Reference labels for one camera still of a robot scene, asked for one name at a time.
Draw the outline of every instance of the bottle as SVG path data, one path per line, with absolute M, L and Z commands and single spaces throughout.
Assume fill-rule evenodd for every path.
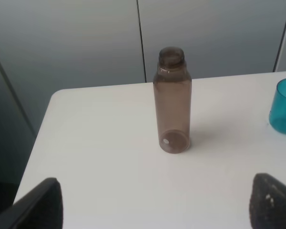
M 167 153 L 181 153 L 190 144 L 192 95 L 192 78 L 182 49 L 167 47 L 160 51 L 153 91 L 160 147 Z

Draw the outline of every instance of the white table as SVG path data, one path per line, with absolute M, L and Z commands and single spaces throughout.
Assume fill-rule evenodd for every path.
M 285 73 L 193 80 L 191 148 L 159 147 L 151 83 L 55 93 L 16 200 L 61 184 L 64 229 L 250 229 L 253 177 L 286 184 L 268 114 Z

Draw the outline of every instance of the brown plastic bottle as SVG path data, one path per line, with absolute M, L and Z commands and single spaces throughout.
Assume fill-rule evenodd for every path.
M 153 91 L 160 147 L 168 153 L 181 153 L 190 144 L 192 94 L 192 78 L 182 49 L 167 47 L 160 51 Z

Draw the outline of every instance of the cup rim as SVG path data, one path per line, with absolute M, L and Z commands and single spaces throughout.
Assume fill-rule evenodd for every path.
M 286 96 L 283 95 L 283 94 L 279 91 L 278 86 L 279 86 L 279 84 L 280 84 L 282 81 L 285 81 L 285 80 L 286 80 L 286 78 L 283 79 L 283 80 L 280 80 L 280 81 L 277 83 L 277 85 L 276 85 L 276 91 L 277 91 L 281 96 L 283 96 L 284 98 L 286 98 Z

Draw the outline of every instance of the teal cup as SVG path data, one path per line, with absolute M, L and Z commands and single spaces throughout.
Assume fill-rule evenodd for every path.
M 269 122 L 276 131 L 286 134 L 286 79 L 276 86 Z

